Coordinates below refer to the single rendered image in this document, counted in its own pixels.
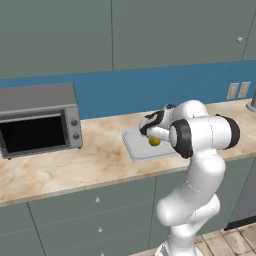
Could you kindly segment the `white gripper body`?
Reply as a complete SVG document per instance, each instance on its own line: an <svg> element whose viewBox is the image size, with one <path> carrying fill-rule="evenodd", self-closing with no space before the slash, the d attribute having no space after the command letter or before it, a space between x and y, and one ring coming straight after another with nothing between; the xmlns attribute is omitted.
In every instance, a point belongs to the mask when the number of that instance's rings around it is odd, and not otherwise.
<svg viewBox="0 0 256 256"><path fill-rule="evenodd" d="M147 136L158 138L160 141L169 142L169 131L161 127L148 128Z"/></svg>

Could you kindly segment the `white tupperware container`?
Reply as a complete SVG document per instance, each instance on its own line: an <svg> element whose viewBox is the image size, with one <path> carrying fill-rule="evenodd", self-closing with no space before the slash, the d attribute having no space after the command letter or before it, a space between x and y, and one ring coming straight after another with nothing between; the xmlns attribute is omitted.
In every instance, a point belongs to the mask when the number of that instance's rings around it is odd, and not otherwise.
<svg viewBox="0 0 256 256"><path fill-rule="evenodd" d="M142 136L138 129L124 130L122 139L131 159L135 162L151 161L176 155L176 151L168 142L162 141L158 146L151 146L148 138Z"/></svg>

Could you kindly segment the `dark grey appliance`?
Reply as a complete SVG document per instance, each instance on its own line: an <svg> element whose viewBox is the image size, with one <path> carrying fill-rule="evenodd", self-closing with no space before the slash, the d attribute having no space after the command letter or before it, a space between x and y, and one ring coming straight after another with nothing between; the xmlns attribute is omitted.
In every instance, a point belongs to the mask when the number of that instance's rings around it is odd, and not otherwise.
<svg viewBox="0 0 256 256"><path fill-rule="evenodd" d="M225 231L256 223L256 160L246 179Z"/></svg>

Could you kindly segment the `white wall socket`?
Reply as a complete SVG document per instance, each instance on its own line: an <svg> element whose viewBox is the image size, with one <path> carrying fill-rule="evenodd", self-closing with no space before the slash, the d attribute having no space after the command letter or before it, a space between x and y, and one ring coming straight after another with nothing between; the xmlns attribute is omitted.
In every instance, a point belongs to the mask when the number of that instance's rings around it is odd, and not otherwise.
<svg viewBox="0 0 256 256"><path fill-rule="evenodd" d="M238 94L238 98L245 98L247 96L250 84L251 84L250 81L243 82L241 84L240 91L239 91L239 94Z"/></svg>
<svg viewBox="0 0 256 256"><path fill-rule="evenodd" d="M228 89L228 94L226 99L231 100L234 99L237 95L239 84L238 83L231 83Z"/></svg>

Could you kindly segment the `grey-green wall cupboard door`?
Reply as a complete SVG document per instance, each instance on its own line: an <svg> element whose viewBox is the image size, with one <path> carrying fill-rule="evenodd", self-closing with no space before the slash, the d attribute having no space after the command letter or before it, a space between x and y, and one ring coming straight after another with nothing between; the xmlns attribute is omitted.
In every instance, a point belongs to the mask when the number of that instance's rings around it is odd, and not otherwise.
<svg viewBox="0 0 256 256"><path fill-rule="evenodd" d="M114 68L238 61L255 11L256 0L112 0Z"/></svg>
<svg viewBox="0 0 256 256"><path fill-rule="evenodd" d="M0 0L1 79L111 66L111 0Z"/></svg>
<svg viewBox="0 0 256 256"><path fill-rule="evenodd" d="M256 60L256 14L254 15L246 47L242 57L243 61Z"/></svg>

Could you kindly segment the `grey toaster oven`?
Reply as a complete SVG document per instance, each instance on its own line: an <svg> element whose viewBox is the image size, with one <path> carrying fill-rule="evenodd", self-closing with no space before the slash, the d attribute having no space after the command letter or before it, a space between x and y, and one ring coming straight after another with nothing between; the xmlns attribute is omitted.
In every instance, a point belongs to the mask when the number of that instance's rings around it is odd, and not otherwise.
<svg viewBox="0 0 256 256"><path fill-rule="evenodd" d="M0 88L0 153L4 159L82 146L73 83Z"/></svg>

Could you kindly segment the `grey metal object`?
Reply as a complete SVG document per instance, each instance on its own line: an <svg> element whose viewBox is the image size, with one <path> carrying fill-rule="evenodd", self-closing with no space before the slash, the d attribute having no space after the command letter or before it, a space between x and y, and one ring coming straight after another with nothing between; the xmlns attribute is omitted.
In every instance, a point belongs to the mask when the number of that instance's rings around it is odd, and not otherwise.
<svg viewBox="0 0 256 256"><path fill-rule="evenodd" d="M246 104L246 108L254 113L256 113L256 91L250 102Z"/></svg>

